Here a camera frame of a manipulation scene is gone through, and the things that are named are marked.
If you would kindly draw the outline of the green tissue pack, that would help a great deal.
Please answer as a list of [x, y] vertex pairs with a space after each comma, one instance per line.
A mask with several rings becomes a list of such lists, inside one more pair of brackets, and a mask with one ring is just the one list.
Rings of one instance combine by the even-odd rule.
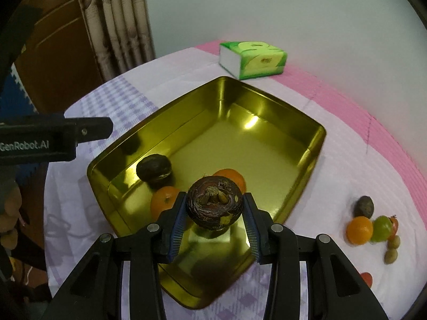
[[286, 62], [286, 51], [262, 41], [219, 45], [219, 64], [238, 80], [281, 74]]

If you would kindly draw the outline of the small dark passion fruit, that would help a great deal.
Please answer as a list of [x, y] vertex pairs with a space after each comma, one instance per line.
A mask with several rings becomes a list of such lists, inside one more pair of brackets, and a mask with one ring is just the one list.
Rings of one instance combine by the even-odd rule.
[[369, 196], [361, 196], [353, 207], [353, 217], [366, 217], [370, 219], [374, 213], [374, 203]]

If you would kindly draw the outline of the red tomato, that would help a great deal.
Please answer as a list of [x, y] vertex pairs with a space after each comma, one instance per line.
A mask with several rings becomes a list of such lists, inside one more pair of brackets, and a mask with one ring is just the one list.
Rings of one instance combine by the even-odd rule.
[[373, 276], [369, 272], [362, 272], [361, 277], [364, 280], [364, 282], [368, 285], [368, 287], [372, 288]]
[[398, 221], [396, 215], [391, 216], [389, 219], [392, 223], [392, 231], [391, 231], [390, 236], [388, 237], [388, 240], [390, 241], [390, 240], [393, 240], [395, 235], [397, 234], [398, 227], [399, 227], [399, 221]]

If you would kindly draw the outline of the orange mandarin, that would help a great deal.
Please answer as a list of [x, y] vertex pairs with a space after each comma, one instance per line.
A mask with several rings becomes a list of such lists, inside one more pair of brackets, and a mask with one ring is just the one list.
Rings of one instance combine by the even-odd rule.
[[240, 192], [244, 194], [247, 190], [246, 181], [242, 174], [232, 168], [223, 168], [213, 174], [214, 176], [222, 176], [233, 181], [239, 188]]
[[352, 245], [363, 245], [373, 235], [373, 223], [364, 216], [353, 218], [346, 227], [346, 237]]
[[151, 198], [151, 217], [156, 222], [160, 214], [173, 207], [180, 190], [173, 186], [164, 186], [157, 190]]

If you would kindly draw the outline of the pink purple checked tablecloth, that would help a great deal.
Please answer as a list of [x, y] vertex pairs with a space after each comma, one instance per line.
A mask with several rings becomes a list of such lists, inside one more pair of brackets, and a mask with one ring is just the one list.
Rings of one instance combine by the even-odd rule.
[[[77, 101], [68, 117], [108, 116], [112, 138], [124, 134], [158, 108], [224, 74], [219, 44], [177, 51], [108, 81]], [[277, 96], [320, 122], [326, 140], [311, 180], [288, 221], [298, 234], [325, 232], [362, 272], [373, 275], [373, 291], [390, 319], [410, 319], [422, 304], [426, 284], [426, 179], [388, 131], [363, 108], [293, 65], [252, 85]], [[90, 161], [108, 145], [79, 145], [69, 163], [49, 165], [44, 194], [48, 283], [56, 292], [100, 234], [110, 227], [86, 176]], [[381, 215], [396, 215], [401, 246], [392, 265], [381, 261], [382, 245], [348, 246], [341, 229], [349, 207], [372, 197]]]

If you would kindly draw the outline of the blue foam floor mat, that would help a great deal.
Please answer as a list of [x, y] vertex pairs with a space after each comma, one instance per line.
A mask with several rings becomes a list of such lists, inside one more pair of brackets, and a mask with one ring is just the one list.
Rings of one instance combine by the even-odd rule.
[[12, 64], [1, 91], [1, 118], [29, 116], [37, 113], [38, 111], [19, 77], [16, 66]]

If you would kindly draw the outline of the dark mangosteen with stem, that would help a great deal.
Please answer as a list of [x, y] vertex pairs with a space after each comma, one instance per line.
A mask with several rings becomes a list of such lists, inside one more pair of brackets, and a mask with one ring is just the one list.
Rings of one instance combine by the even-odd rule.
[[200, 178], [187, 193], [186, 213], [205, 230], [220, 231], [230, 227], [242, 211], [242, 192], [227, 177], [212, 175]]

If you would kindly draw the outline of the gold toffee tin tray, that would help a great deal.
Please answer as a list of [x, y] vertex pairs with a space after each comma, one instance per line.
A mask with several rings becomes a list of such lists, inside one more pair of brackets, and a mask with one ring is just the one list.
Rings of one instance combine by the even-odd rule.
[[[151, 222], [153, 192], [137, 164], [152, 154], [171, 161], [176, 188], [223, 168], [239, 172], [258, 208], [284, 222], [313, 172], [325, 128], [271, 94], [219, 77], [160, 108], [108, 146], [87, 176], [119, 236]], [[178, 256], [162, 264], [162, 288], [188, 309], [209, 306], [253, 263], [242, 220], [219, 236], [187, 224]]]

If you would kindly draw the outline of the beige patterned curtain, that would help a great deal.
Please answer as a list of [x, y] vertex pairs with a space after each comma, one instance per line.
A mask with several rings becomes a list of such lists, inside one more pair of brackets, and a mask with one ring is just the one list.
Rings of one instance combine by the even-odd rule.
[[155, 59], [145, 0], [78, 0], [103, 80]]

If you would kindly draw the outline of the green tomato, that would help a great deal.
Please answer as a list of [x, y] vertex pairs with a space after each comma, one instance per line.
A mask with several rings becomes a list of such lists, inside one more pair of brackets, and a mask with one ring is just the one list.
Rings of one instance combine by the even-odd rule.
[[386, 241], [392, 234], [393, 224], [389, 217], [381, 215], [373, 221], [373, 235], [371, 242], [378, 243]]

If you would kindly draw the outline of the brown longan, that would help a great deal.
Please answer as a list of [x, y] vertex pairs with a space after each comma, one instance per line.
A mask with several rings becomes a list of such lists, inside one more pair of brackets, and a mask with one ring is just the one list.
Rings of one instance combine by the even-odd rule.
[[384, 255], [383, 262], [384, 264], [393, 264], [398, 258], [397, 249], [388, 249]]
[[401, 240], [398, 235], [395, 235], [391, 239], [388, 240], [387, 248], [388, 249], [398, 249], [400, 247]]

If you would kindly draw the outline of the large dark mangosteen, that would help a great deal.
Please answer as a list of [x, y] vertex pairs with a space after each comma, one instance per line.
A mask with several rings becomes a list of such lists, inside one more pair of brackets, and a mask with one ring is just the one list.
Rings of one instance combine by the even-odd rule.
[[144, 182], [158, 183], [172, 175], [172, 163], [165, 155], [152, 154], [137, 164], [136, 174]]

